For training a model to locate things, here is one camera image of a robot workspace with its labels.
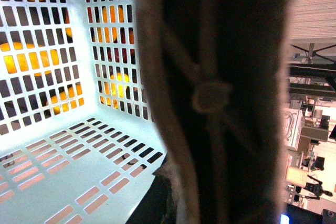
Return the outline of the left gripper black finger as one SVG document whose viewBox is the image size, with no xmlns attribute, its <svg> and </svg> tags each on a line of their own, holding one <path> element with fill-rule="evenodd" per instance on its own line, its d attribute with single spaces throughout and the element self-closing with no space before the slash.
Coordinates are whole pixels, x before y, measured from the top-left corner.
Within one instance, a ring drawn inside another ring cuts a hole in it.
<svg viewBox="0 0 336 224">
<path fill-rule="evenodd" d="M 289 0 L 136 0 L 177 223 L 278 223 Z"/>
</svg>

